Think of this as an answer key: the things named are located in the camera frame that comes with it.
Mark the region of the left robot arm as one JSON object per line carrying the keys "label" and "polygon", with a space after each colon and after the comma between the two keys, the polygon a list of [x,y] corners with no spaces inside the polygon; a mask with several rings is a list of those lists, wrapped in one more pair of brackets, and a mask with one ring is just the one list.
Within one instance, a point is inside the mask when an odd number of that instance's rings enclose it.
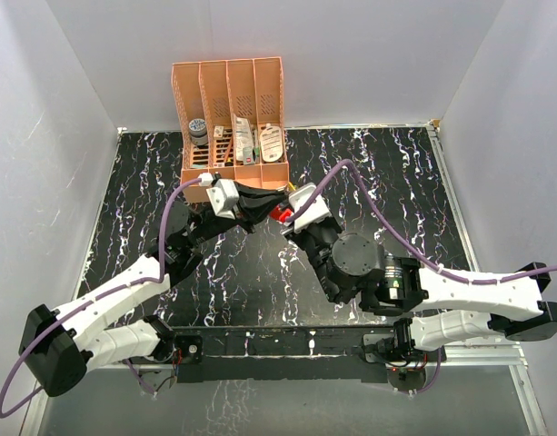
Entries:
{"label": "left robot arm", "polygon": [[157,295],[168,292],[199,266],[200,246],[240,227],[248,233],[287,198],[285,189],[254,188],[203,173],[205,206],[195,211],[180,200],[189,183],[169,197],[155,246],[105,284],[54,309],[41,304],[28,313],[19,346],[41,391],[57,397],[72,390],[88,372],[113,362],[143,357],[166,362],[174,354],[174,334],[156,315],[124,327],[113,324]]}

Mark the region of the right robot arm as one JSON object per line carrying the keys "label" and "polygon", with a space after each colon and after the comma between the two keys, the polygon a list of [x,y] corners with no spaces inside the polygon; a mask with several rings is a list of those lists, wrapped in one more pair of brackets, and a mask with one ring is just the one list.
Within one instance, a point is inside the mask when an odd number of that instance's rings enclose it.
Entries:
{"label": "right robot arm", "polygon": [[283,233],[307,255],[329,302],[358,299],[364,312],[394,320],[393,334],[364,340],[363,352],[394,365],[414,362],[451,342],[501,336],[538,342],[557,333],[557,302],[546,302],[543,273],[518,282],[466,272],[463,282],[382,245],[344,232],[333,218]]}

